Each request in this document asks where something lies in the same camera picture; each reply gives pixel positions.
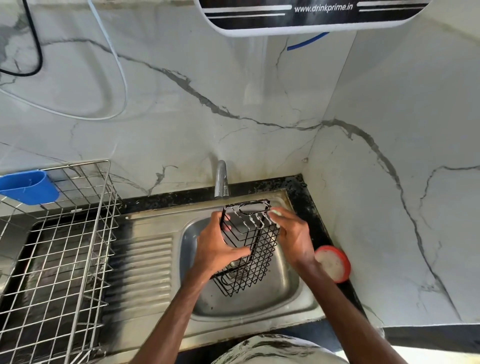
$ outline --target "black cord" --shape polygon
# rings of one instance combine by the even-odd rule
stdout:
[[[36,65],[36,68],[29,73],[15,73],[15,72],[10,72],[10,71],[3,70],[3,69],[0,68],[0,73],[9,74],[10,76],[14,76],[14,77],[34,76],[34,75],[36,75],[37,73],[40,72],[40,70],[42,69],[42,66],[43,66],[42,47],[40,46],[40,41],[38,40],[38,35],[36,33],[35,24],[33,23],[32,15],[30,13],[30,8],[28,7],[27,0],[22,0],[22,2],[24,3],[25,15],[27,16],[28,25],[30,26],[30,30],[32,31],[33,40],[35,42],[36,52],[37,52],[37,55],[38,55],[38,64]]]

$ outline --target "faucet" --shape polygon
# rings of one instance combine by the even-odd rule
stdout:
[[[216,165],[215,176],[215,198],[229,198],[230,192],[228,191],[227,180],[227,165],[224,160],[219,160]]]

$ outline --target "wall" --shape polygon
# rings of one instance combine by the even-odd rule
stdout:
[[[479,16],[359,32],[304,170],[379,326],[480,322]]]
[[[226,38],[193,6],[99,6],[129,84],[127,111],[103,122],[36,110],[0,94],[0,172],[110,158],[123,197],[300,173],[355,33],[286,51],[311,35]],[[45,53],[37,76],[0,85],[52,109],[121,108],[119,72],[88,9],[33,8]],[[0,10],[0,65],[36,62],[15,5]]]

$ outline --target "sink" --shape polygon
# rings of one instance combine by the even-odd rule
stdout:
[[[233,197],[229,204],[269,199],[272,206],[292,210],[285,191]],[[129,362],[180,289],[196,250],[196,237],[213,211],[226,202],[214,200],[120,216],[111,248],[113,271],[107,280],[98,364]],[[324,317],[307,285],[275,248],[262,281],[226,297],[213,281],[201,292],[180,350]]]
[[[207,226],[210,218],[191,222],[183,231],[180,242],[180,279],[193,264],[197,249],[197,236]],[[258,315],[272,307],[286,304],[300,288],[298,274],[285,261],[279,246],[274,250],[272,261],[264,278],[234,293],[225,296],[213,280],[200,293],[193,314],[203,317],[231,319],[233,316]]]

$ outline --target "metal wire dish rack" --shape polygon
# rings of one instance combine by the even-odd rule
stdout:
[[[267,273],[280,231],[268,217],[269,209],[267,199],[224,207],[220,228],[225,243],[250,248],[250,255],[231,262],[211,277],[224,295],[231,297],[261,281]]]
[[[108,160],[44,170],[56,202],[32,211],[0,196],[0,246],[24,243],[1,296],[0,363],[86,363],[99,349],[122,201]]]

